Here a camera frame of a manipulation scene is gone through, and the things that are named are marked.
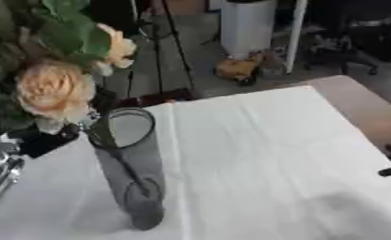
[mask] peach rose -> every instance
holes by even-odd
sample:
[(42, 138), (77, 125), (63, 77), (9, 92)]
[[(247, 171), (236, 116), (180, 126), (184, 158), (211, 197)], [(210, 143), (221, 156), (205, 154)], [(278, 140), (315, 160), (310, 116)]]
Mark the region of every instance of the peach rose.
[(85, 118), (90, 111), (88, 101), (95, 95), (95, 83), (76, 66), (46, 60), (20, 76), (17, 90), (24, 109), (42, 117), (38, 125), (54, 133), (56, 130), (51, 129)]
[(112, 75), (111, 65), (118, 68), (128, 68), (134, 63), (134, 60), (128, 59), (134, 54), (137, 46), (131, 39), (124, 38), (121, 31), (116, 31), (106, 24), (99, 23), (98, 28), (102, 29), (111, 36), (111, 48), (105, 57), (105, 61), (96, 62), (96, 67), (100, 69), (102, 75)]

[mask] white bin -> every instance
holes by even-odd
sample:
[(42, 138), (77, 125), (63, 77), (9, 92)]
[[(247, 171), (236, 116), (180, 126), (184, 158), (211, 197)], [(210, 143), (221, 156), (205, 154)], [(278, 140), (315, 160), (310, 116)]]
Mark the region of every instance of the white bin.
[(229, 3), (221, 8), (221, 45), (235, 59), (268, 49), (274, 30), (277, 0)]

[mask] gray glass vase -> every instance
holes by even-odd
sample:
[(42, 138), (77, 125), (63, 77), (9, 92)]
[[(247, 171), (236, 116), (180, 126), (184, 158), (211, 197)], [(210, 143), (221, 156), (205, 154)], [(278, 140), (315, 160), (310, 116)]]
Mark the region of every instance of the gray glass vase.
[(154, 116), (139, 108), (116, 109), (95, 124), (89, 139), (132, 225), (144, 231), (156, 227), (164, 217), (166, 188)]

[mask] trash can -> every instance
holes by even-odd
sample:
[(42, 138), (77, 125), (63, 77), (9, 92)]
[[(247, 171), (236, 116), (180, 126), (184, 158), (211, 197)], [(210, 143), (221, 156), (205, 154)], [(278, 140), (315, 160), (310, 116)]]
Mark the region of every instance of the trash can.
[(95, 124), (89, 139), (131, 224), (140, 230), (156, 227), (163, 220), (166, 188), (154, 116), (144, 109), (116, 109)]
[(227, 0), (221, 8), (221, 45), (236, 60), (269, 49), (277, 0)]

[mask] white paper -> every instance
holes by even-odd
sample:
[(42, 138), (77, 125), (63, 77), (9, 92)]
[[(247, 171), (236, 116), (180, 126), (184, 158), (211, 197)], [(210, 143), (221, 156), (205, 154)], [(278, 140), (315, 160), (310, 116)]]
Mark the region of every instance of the white paper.
[(311, 87), (149, 110), (160, 226), (128, 228), (81, 138), (27, 165), (0, 204), (0, 240), (391, 240), (391, 180), (377, 174), (390, 162)]

